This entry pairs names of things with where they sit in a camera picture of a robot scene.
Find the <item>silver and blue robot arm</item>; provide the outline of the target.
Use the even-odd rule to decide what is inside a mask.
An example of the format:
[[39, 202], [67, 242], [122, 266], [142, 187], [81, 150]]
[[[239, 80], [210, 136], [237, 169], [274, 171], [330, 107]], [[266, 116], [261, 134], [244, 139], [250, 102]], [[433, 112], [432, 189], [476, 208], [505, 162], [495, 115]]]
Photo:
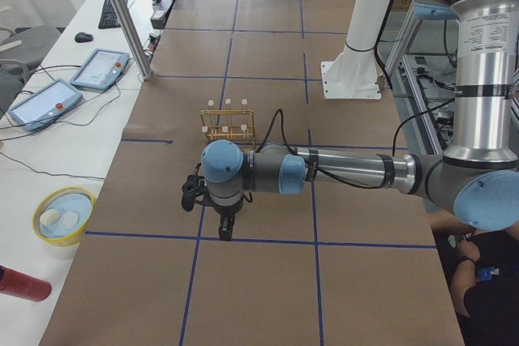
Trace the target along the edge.
[[393, 188], [433, 202], [480, 230], [518, 220], [518, 158], [509, 148], [517, 58], [518, 0], [415, 0], [418, 16], [457, 19], [453, 140], [437, 156], [364, 156], [263, 141], [243, 151], [210, 143], [182, 187], [182, 208], [212, 207], [219, 236], [232, 237], [246, 193], [297, 194], [313, 181], [359, 189]]

